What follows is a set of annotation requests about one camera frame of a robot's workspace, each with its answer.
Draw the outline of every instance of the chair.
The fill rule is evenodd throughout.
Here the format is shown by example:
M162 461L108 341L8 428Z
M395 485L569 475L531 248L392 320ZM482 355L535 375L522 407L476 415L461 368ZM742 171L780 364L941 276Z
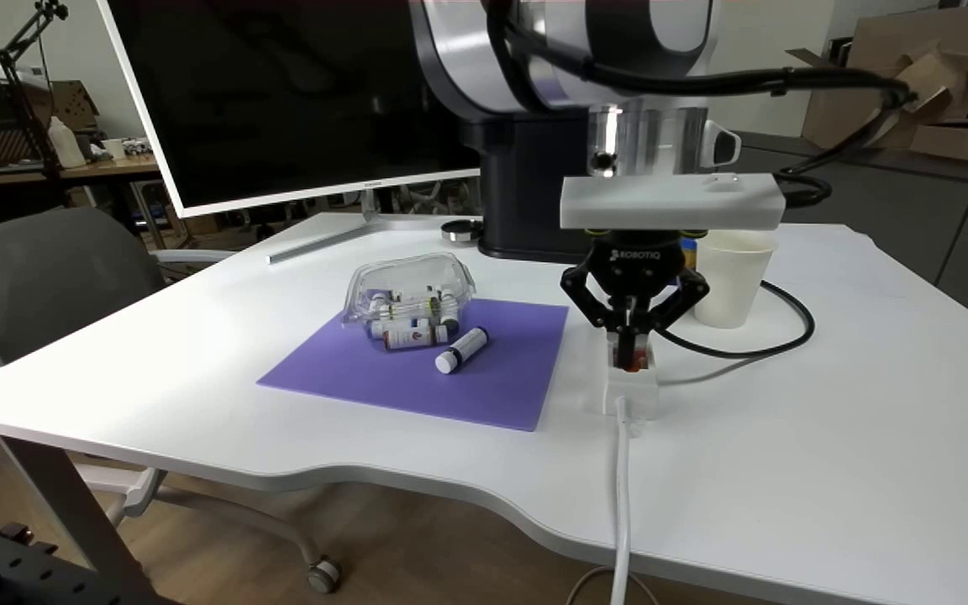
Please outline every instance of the chair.
M200 265L225 253L166 253L152 260L115 218L94 208L57 208L0 224L0 366L71 337L115 310L125 310L164 286L162 263ZM338 566L317 559L317 547L281 517L191 489L164 486L164 469L125 469L76 463L94 489L118 499L108 517L122 523L152 499L198 508L293 541L309 566L317 590L338 583Z

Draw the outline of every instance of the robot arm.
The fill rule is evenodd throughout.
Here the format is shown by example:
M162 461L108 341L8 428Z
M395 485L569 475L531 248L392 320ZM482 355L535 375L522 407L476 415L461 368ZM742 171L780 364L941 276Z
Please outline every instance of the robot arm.
M560 229L594 232L584 263L564 272L560 290L587 322L607 328L617 368L645 368L648 333L664 328L708 293L684 268L677 232L770 229L783 214L783 196L770 179L748 189L736 179L681 174L681 169L708 169L700 160L704 142L692 139L711 130L700 99L597 88L524 53L507 32L522 28L569 53L634 75L684 78L708 47L711 0L412 0L408 6L424 69L461 116L495 125L522 113L584 113L584 146L574 155L587 171L560 174L560 199L541 211L554 211Z
M860 69L695 78L711 47L711 0L408 0L408 10L438 96L482 125L482 237L495 224L496 236L522 229L522 237L592 232L592 253L560 286L607 328L611 364L628 374L650 366L648 333L708 293L681 263L681 232L777 229L785 208L777 174L708 174L721 163L714 144L736 159L738 142L704 116L704 94L879 88L895 107L906 94ZM541 128L518 139L524 113Z

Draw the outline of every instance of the small object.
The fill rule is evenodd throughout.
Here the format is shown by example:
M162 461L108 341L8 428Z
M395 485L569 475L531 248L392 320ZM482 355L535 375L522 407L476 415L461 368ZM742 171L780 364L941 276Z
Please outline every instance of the small object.
M103 151L110 155L110 160L125 160L125 139L103 139Z
M438 355L440 374L455 374L467 366L482 347L490 347L490 337L482 328L467 328L449 348Z
M0 528L4 536L17 541L17 545L31 545L35 533L26 523L7 519Z
M51 113L47 139L51 139L51 146L57 155L57 163L64 163L64 169L88 163L88 159L76 144L76 134L57 113Z
M448 244L475 244L481 220L442 220Z
M695 237L681 237L681 260L684 260L684 272L695 272Z
M455 333L455 296L448 290L426 286L431 320Z
M431 314L432 290L449 296L442 304L464 304L475 296L475 280L455 254L408 254L395 263L377 263L352 272L343 320L374 322L377 312Z
M395 293L389 290L374 290L374 293L362 293L369 303L367 303L367 314L374 322L384 322L384 320L392 320L392 304L399 303Z
M26 547L34 547L34 552L40 552L40 554L52 554L57 552L57 545L51 545L51 541L34 541L34 545L26 545Z
M343 566L333 564L330 559L320 559L320 560L309 566L309 588L312 588L312 590L333 595L338 583L343 583Z
M369 322L369 337L379 340L387 348L426 348L449 341L449 328L424 314L377 320Z

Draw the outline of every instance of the office chair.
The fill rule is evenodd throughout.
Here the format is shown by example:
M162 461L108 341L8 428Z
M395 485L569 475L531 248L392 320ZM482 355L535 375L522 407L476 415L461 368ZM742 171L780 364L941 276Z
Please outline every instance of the office chair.
M0 220L0 366L71 337L164 286L162 265L204 265L229 253L148 254L110 214L94 208L57 208ZM338 566L317 559L317 547L281 517L191 489L164 486L164 469L125 469L76 463L94 489L110 489L110 523L138 517L152 499L198 508L229 519L293 541L317 590L338 583Z

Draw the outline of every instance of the monitor screen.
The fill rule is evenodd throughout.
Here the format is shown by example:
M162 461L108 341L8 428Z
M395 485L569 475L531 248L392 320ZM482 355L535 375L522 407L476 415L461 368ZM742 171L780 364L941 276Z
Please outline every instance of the monitor screen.
M178 214L470 179L405 0L103 0Z

